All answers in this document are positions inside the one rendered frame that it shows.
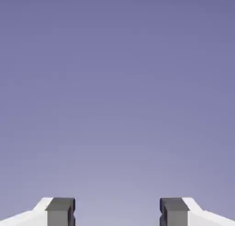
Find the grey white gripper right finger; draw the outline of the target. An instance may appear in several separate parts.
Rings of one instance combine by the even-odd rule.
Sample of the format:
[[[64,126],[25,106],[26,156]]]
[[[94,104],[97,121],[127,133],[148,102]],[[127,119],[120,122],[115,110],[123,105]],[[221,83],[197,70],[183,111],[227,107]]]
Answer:
[[[235,220],[203,210],[191,197],[160,198],[159,226],[235,226]]]

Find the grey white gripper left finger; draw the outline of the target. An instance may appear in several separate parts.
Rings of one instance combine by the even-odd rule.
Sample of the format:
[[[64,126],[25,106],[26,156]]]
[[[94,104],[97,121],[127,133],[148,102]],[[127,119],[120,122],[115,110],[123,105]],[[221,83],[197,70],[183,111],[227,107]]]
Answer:
[[[0,220],[0,226],[76,226],[75,198],[43,197],[32,209]]]

